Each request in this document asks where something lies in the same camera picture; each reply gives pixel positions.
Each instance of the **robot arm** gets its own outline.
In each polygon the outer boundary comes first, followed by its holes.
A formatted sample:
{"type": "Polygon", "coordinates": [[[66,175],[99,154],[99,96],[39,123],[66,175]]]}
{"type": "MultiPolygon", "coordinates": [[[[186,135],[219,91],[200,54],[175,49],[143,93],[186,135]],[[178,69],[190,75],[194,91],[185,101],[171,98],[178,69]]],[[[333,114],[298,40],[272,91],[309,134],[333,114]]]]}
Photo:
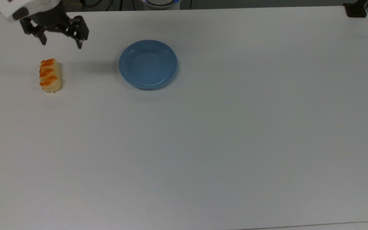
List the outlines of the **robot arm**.
{"type": "Polygon", "coordinates": [[[63,33],[75,39],[78,48],[88,39],[89,29],[83,18],[70,19],[60,0],[0,0],[0,13],[10,22],[19,20],[24,32],[39,38],[43,45],[47,41],[45,31],[63,33]]]}

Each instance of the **blue bowl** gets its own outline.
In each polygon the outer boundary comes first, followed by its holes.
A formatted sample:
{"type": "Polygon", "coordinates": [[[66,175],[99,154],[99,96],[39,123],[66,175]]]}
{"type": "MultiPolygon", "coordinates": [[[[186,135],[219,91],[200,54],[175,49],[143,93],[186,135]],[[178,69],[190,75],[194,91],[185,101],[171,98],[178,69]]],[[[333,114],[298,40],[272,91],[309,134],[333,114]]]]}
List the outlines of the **blue bowl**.
{"type": "Polygon", "coordinates": [[[177,70],[177,57],[166,44],[155,40],[138,41],[120,56],[123,78],[140,89],[156,89],[168,84],[177,70]]]}

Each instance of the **gray floor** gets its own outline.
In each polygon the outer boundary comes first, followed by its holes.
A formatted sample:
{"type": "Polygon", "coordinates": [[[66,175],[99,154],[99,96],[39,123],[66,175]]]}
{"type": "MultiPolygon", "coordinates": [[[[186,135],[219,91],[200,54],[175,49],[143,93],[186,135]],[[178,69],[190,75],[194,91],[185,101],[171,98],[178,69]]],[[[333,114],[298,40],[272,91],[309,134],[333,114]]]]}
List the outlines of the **gray floor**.
{"type": "MultiPolygon", "coordinates": [[[[87,4],[94,4],[97,0],[86,0],[87,4]]],[[[79,0],[68,0],[65,7],[68,12],[104,11],[111,0],[102,2],[93,8],[82,8],[79,0]]],[[[133,10],[133,1],[136,10],[143,10],[140,0],[124,0],[123,11],[133,10]]],[[[193,0],[191,9],[225,9],[225,8],[257,8],[257,7],[290,7],[290,6],[341,6],[343,3],[354,3],[355,0],[193,0]]],[[[120,0],[114,0],[110,11],[119,9],[120,0]]],[[[181,9],[189,9],[190,0],[182,0],[181,9]]]]}

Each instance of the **cable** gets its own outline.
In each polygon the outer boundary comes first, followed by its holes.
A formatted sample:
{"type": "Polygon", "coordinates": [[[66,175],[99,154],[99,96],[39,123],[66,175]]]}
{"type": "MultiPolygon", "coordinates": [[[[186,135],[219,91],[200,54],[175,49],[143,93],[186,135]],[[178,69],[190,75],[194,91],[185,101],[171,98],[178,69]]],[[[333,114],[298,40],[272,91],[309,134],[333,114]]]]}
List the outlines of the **cable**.
{"type": "Polygon", "coordinates": [[[97,2],[96,2],[95,4],[93,4],[93,5],[86,5],[86,4],[83,4],[83,3],[82,3],[82,6],[83,6],[83,7],[86,7],[86,8],[95,7],[95,6],[99,5],[101,2],[102,2],[102,0],[99,0],[99,1],[97,1],[97,2]]]}
{"type": "Polygon", "coordinates": [[[119,11],[121,11],[121,6],[122,5],[123,5],[123,0],[120,0],[119,11]]]}
{"type": "Polygon", "coordinates": [[[109,4],[108,8],[106,9],[106,11],[108,11],[108,10],[110,9],[110,7],[111,7],[111,5],[113,4],[113,2],[114,2],[114,0],[111,0],[111,2],[110,2],[110,4],[109,4]]]}

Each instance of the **table surface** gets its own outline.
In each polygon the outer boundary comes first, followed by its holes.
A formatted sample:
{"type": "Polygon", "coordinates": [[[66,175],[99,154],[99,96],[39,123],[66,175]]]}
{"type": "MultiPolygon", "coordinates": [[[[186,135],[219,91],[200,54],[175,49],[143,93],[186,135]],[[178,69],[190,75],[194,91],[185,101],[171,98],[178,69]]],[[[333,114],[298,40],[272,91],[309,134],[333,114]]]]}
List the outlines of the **table surface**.
{"type": "Polygon", "coordinates": [[[342,6],[80,13],[47,45],[0,16],[0,230],[368,221],[368,17],[342,6]],[[168,86],[118,58],[155,39],[168,86]],[[45,93],[39,62],[63,88],[45,93]]]}

